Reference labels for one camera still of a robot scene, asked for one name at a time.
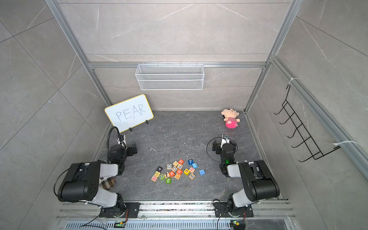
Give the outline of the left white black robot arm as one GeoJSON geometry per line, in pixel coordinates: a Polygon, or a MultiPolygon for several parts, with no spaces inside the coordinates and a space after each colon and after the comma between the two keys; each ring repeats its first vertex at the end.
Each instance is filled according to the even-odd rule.
{"type": "Polygon", "coordinates": [[[125,136],[114,126],[108,132],[106,148],[106,161],[73,163],[61,173],[65,177],[58,189],[53,186],[53,192],[60,202],[98,206],[101,218],[127,218],[129,209],[122,195],[109,191],[103,183],[123,174],[127,157],[137,154],[137,147],[126,144],[125,136]]]}

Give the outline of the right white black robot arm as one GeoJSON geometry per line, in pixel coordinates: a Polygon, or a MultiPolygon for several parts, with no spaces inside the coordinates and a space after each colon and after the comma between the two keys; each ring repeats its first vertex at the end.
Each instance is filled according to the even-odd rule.
{"type": "Polygon", "coordinates": [[[211,139],[208,144],[212,144],[212,151],[220,156],[217,162],[221,173],[229,178],[240,178],[243,186],[240,191],[230,194],[226,202],[214,204],[215,210],[220,212],[219,216],[252,216],[252,204],[279,197],[279,185],[265,161],[235,161],[238,146],[228,133],[211,139]]]}

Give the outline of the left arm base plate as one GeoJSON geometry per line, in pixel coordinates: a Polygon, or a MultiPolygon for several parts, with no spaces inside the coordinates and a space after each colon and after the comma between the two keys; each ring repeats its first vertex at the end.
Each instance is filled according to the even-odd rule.
{"type": "Polygon", "coordinates": [[[140,210],[139,202],[116,204],[111,208],[102,208],[100,218],[137,218],[140,210]]]}

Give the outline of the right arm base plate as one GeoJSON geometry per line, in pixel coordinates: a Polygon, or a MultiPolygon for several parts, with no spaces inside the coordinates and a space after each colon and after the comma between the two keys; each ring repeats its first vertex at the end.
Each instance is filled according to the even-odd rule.
{"type": "Polygon", "coordinates": [[[215,216],[217,218],[252,218],[254,217],[253,209],[251,206],[242,208],[232,208],[227,202],[219,202],[215,200],[212,202],[214,206],[215,216]]]}

